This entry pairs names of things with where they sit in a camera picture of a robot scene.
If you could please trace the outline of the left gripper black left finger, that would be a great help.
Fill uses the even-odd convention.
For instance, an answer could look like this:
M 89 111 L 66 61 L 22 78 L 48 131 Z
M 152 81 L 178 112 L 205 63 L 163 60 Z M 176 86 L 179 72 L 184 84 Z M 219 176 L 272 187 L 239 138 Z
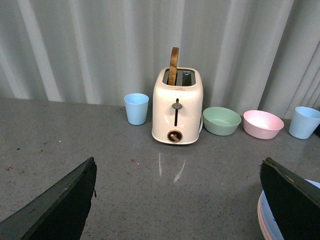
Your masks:
M 0 223 L 2 240 L 78 240 L 95 191 L 93 157 Z

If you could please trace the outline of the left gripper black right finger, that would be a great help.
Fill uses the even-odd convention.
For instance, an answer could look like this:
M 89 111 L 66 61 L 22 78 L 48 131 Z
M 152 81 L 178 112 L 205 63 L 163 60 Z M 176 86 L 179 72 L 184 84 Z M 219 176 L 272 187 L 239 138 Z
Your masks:
M 260 181 L 285 240 L 320 238 L 320 188 L 272 158 L 260 166 Z

